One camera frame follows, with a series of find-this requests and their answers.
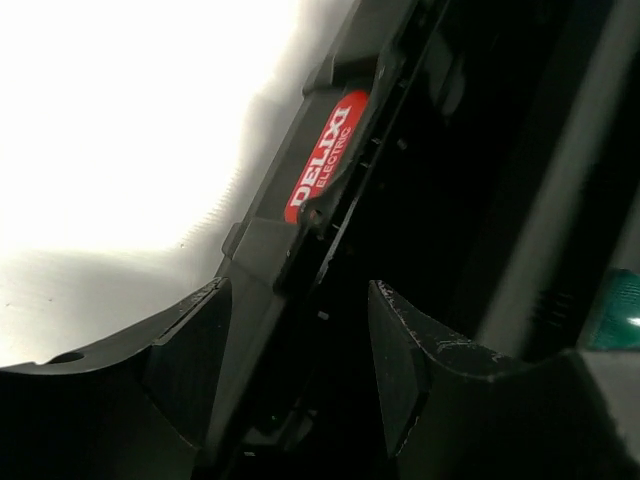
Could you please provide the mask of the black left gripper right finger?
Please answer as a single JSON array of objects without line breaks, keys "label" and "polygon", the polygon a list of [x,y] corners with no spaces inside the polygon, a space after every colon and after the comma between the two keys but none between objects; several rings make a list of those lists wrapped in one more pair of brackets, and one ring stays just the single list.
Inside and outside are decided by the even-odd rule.
[{"label": "black left gripper right finger", "polygon": [[635,479],[639,355],[534,364],[423,314],[381,281],[368,322],[388,454],[403,479]]}]

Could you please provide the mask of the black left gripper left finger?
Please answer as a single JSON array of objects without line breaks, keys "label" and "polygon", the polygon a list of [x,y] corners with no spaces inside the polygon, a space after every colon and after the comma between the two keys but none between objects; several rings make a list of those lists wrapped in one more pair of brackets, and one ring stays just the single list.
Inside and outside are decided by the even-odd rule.
[{"label": "black left gripper left finger", "polygon": [[217,278],[43,363],[1,372],[5,479],[188,479],[205,446],[231,319]]}]

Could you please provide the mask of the black plastic toolbox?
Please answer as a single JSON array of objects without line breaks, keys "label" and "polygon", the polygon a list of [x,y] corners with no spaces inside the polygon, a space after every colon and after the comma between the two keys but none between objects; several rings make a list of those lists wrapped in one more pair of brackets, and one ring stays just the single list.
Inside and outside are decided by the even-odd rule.
[{"label": "black plastic toolbox", "polygon": [[635,1],[358,1],[245,218],[203,479],[403,479],[381,281],[508,357],[579,336],[639,183]]}]

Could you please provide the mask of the green screwdriver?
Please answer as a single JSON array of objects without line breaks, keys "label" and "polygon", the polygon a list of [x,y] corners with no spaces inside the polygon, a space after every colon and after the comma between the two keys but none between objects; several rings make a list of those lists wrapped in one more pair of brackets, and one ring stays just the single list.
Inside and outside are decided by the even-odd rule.
[{"label": "green screwdriver", "polygon": [[586,345],[595,350],[639,348],[639,275],[615,269],[596,297]]}]

